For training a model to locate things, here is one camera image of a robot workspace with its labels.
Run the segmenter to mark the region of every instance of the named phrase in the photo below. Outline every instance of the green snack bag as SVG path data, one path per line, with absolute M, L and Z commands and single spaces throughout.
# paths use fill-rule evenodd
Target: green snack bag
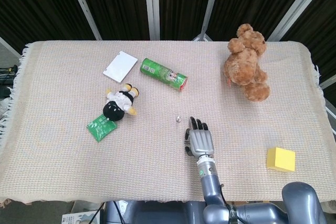
M 168 84 L 170 87 L 182 90 L 187 83 L 187 76 L 156 63 L 148 58 L 144 59 L 140 71 L 148 76 Z
M 100 142 L 107 134 L 117 128 L 116 123 L 108 120 L 103 114 L 89 123 L 86 128 Z

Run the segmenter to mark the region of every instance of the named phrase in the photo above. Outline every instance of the black and white plush doll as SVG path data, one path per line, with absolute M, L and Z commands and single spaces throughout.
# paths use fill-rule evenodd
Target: black and white plush doll
M 125 112 L 136 115 L 136 110 L 132 104 L 134 98 L 139 95 L 137 88 L 125 84 L 121 91 L 112 93 L 108 90 L 107 93 L 107 104 L 103 108 L 103 114 L 108 120 L 119 121 L 124 117 Z

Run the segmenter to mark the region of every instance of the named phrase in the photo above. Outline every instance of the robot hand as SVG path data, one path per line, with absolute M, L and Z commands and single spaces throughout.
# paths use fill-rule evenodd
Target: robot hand
M 199 159 L 203 155 L 212 157 L 215 153 L 211 133 L 206 123 L 199 119 L 195 120 L 190 117 L 192 130 L 185 131 L 185 150 L 189 156 L 195 156 Z

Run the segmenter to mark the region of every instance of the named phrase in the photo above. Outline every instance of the green packet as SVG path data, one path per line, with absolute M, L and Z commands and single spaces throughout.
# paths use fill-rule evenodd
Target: green packet
M 117 128 L 116 123 L 108 120 L 103 114 L 89 123 L 86 128 L 100 142 L 107 134 Z

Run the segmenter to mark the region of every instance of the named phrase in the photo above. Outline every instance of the plush toy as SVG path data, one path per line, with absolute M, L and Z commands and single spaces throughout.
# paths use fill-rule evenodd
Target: plush toy
M 250 24 L 239 26 L 237 37 L 229 41 L 227 47 L 231 55 L 224 64 L 224 75 L 239 85 L 250 101 L 260 102 L 268 98 L 270 88 L 266 84 L 267 74 L 260 69 L 258 58 L 265 52 L 263 35 L 253 31 Z
M 121 120 L 125 112 L 130 115 L 136 115 L 136 110 L 132 106 L 135 97 L 139 96 L 137 88 L 130 84 L 125 84 L 121 91 L 112 93 L 107 91 L 107 104 L 103 108 L 104 116 L 110 121 Z

